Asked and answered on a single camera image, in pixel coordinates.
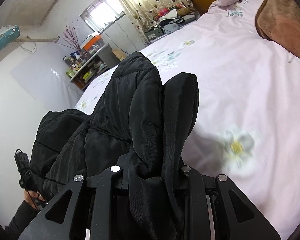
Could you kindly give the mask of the person's left forearm black sleeve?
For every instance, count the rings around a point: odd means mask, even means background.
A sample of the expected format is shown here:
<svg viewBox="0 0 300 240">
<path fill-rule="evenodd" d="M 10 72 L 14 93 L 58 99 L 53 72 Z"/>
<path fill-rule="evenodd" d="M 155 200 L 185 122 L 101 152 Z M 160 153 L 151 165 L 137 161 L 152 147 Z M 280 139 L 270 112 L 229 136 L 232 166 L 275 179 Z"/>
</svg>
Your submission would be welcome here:
<svg viewBox="0 0 300 240">
<path fill-rule="evenodd" d="M 38 215 L 38 213 L 38 210 L 35 210 L 30 206 L 30 204 L 23 200 L 9 225 L 4 228 L 6 239 L 19 239 L 21 233 Z"/>
</svg>

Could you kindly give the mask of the person's left hand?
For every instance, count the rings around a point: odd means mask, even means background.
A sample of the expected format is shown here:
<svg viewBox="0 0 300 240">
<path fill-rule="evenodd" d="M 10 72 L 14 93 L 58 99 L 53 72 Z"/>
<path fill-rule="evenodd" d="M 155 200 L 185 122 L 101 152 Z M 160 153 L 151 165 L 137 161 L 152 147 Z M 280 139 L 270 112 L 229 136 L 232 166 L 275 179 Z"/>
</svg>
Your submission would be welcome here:
<svg viewBox="0 0 300 240">
<path fill-rule="evenodd" d="M 39 202 L 45 202 L 43 196 L 36 191 L 24 190 L 24 200 L 29 204 L 32 208 L 36 210 L 40 210 L 38 205 Z"/>
</svg>

